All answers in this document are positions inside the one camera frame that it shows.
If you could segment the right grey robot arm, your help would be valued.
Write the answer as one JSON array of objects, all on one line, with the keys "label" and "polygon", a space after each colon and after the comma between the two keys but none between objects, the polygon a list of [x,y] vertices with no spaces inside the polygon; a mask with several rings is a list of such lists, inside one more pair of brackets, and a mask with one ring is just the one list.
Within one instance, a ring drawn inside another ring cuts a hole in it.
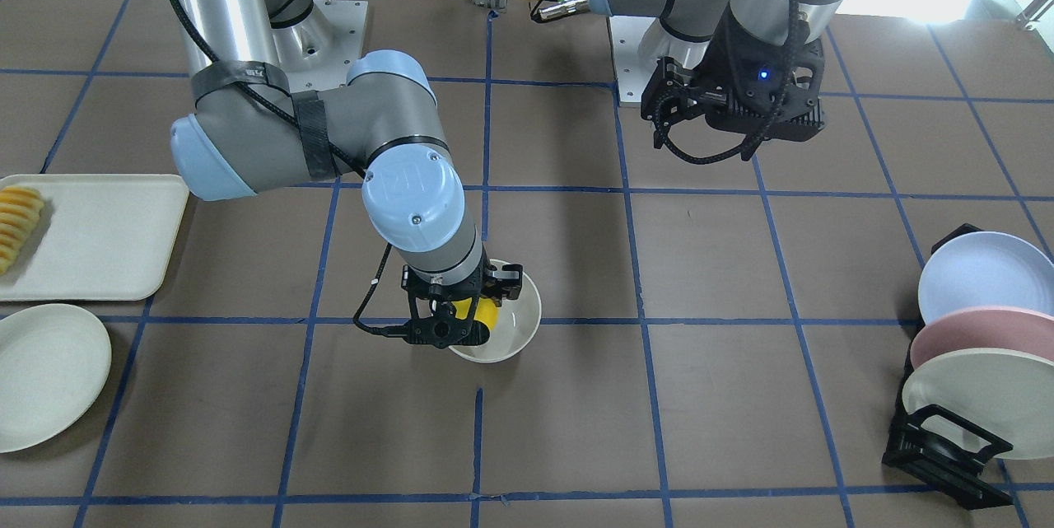
[{"label": "right grey robot arm", "polygon": [[370,335],[503,361],[534,339],[541,296],[522,265],[492,260],[445,141],[436,93],[398,50],[355,58],[340,84],[294,85],[267,0],[169,0],[184,30],[194,111],[170,152],[203,201],[362,177],[384,239],[352,322]]}]

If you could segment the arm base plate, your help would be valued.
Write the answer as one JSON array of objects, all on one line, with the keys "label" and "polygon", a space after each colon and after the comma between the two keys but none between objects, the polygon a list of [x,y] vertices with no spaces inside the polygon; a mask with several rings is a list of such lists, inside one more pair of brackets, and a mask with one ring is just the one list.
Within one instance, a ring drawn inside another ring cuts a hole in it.
[{"label": "arm base plate", "polygon": [[618,103],[638,107],[656,62],[669,48],[666,33],[658,17],[613,15],[609,17],[609,35]]},{"label": "arm base plate", "polygon": [[316,0],[302,21],[272,30],[290,91],[345,86],[347,73],[362,57],[368,15],[366,0]]}]

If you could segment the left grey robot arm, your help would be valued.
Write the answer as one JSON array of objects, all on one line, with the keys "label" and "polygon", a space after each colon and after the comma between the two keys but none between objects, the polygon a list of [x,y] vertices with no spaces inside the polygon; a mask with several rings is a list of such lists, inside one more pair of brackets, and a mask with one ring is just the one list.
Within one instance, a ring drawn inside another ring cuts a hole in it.
[{"label": "left grey robot arm", "polygon": [[768,140],[802,143],[825,128],[822,33],[843,0],[590,0],[609,16],[650,17],[697,59],[666,51],[639,103],[653,146],[707,165],[743,161]]}]

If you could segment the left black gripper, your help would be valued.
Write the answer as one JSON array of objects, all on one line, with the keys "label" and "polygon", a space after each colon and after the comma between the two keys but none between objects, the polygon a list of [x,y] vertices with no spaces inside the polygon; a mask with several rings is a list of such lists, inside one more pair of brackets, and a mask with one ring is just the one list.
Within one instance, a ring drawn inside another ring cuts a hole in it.
[{"label": "left black gripper", "polygon": [[[695,69],[683,67],[674,58],[656,63],[641,104],[642,118],[653,128],[653,149],[681,152],[670,140],[674,124],[725,106],[733,91],[774,87],[778,96],[783,87],[783,56],[782,46],[756,39],[734,14],[723,14],[704,58]],[[806,86],[819,96],[824,69],[820,40],[799,44],[786,92],[792,86]]]}]

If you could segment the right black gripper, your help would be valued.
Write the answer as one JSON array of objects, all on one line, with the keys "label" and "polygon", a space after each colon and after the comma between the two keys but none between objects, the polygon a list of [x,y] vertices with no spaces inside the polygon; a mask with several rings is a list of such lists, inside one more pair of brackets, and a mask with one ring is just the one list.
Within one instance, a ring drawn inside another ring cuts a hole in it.
[{"label": "right black gripper", "polygon": [[[504,299],[515,300],[522,289],[523,266],[519,263],[488,265],[477,268],[458,283],[443,285],[421,278],[410,266],[403,267],[401,288],[408,295],[411,317],[401,326],[403,340],[414,345],[482,345],[489,340],[490,330],[474,320],[479,297],[493,299],[497,306]],[[472,299],[469,318],[458,320],[452,304]]]}]

